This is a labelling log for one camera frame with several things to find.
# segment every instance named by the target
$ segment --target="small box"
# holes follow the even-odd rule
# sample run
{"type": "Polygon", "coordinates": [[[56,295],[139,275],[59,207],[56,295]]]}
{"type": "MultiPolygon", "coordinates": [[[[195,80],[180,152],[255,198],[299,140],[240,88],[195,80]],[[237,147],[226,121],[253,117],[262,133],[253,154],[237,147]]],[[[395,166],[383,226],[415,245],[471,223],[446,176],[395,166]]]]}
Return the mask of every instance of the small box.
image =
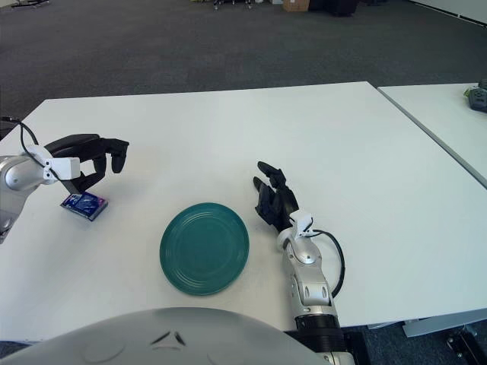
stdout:
{"type": "Polygon", "coordinates": [[[307,11],[310,0],[283,0],[282,7],[286,11],[307,11]]]}
{"type": "Polygon", "coordinates": [[[63,208],[79,214],[90,221],[98,216],[108,205],[108,201],[103,198],[98,198],[96,195],[89,192],[83,192],[82,194],[71,194],[61,204],[63,208]]]}

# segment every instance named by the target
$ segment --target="table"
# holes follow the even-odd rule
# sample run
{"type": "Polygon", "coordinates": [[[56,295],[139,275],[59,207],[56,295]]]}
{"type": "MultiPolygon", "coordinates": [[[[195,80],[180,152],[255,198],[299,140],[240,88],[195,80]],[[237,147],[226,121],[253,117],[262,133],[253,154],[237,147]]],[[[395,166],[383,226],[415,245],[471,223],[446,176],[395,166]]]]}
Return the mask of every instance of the table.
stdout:
{"type": "Polygon", "coordinates": [[[487,114],[471,110],[463,92],[472,84],[379,87],[487,188],[487,114]]]}
{"type": "MultiPolygon", "coordinates": [[[[61,184],[29,197],[0,246],[0,339],[169,306],[294,329],[276,232],[253,209],[258,160],[281,167],[314,226],[340,241],[342,326],[487,307],[487,191],[369,83],[46,100],[25,122],[43,143],[98,133],[130,146],[124,171],[91,189],[110,200],[95,222],[59,207],[61,184]],[[250,236],[241,276],[210,297],[180,293],[159,264],[165,227],[200,202],[234,209],[250,236]]],[[[316,242],[334,286],[338,256],[316,242]]]]}
{"type": "Polygon", "coordinates": [[[487,23],[487,4],[483,0],[468,0],[457,2],[455,0],[413,0],[417,4],[446,11],[450,15],[487,23]]]}

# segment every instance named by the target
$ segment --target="green object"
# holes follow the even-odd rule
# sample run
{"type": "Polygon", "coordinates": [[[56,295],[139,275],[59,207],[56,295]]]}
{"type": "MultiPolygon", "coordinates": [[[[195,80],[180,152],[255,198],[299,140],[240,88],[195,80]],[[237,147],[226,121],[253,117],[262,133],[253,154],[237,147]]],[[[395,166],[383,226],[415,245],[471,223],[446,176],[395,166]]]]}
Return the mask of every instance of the green object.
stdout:
{"type": "Polygon", "coordinates": [[[159,256],[167,279],[192,295],[225,289],[244,269],[249,235],[243,221],[220,204],[202,203],[180,212],[167,226],[159,256]]]}
{"type": "Polygon", "coordinates": [[[474,87],[469,87],[468,89],[465,90],[465,92],[463,93],[463,95],[465,97],[469,97],[470,91],[472,91],[473,89],[475,89],[475,88],[474,87]]]}

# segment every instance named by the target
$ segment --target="white wall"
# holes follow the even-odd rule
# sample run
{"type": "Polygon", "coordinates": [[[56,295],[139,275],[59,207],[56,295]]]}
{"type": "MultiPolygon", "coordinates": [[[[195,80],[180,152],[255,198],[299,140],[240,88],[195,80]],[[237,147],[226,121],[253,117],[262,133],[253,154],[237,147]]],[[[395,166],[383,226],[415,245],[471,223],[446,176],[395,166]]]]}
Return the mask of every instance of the white wall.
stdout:
{"type": "Polygon", "coordinates": [[[0,0],[0,7],[14,4],[15,2],[15,0],[0,0]]]}
{"type": "Polygon", "coordinates": [[[487,23],[487,0],[414,0],[455,14],[487,23]]]}

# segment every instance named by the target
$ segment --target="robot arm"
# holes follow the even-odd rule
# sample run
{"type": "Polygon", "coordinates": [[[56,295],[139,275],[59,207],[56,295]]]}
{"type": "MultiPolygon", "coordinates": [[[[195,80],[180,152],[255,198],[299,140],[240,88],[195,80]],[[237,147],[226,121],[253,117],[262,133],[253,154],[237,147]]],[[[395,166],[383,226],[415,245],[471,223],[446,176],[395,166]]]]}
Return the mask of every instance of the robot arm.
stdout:
{"type": "MultiPolygon", "coordinates": [[[[297,340],[326,356],[331,363],[354,364],[353,356],[346,352],[333,295],[321,270],[320,250],[311,240],[318,234],[331,235],[311,229],[311,214],[299,209],[294,193],[285,185],[286,178],[281,170],[263,162],[257,166],[269,177],[271,187],[275,189],[272,190],[259,178],[253,178],[254,186],[259,191],[257,214],[279,232],[277,245],[283,252],[289,280],[291,308],[298,329],[297,340]]],[[[345,266],[342,267],[341,278],[344,273],[345,266]]]]}
{"type": "Polygon", "coordinates": [[[40,184],[58,179],[71,194],[80,194],[103,179],[106,153],[112,155],[112,170],[122,171],[128,142],[99,135],[70,135],[45,147],[27,146],[27,154],[0,157],[0,244],[22,212],[27,197],[40,184]],[[93,160],[95,173],[85,176],[80,163],[93,160]]]}

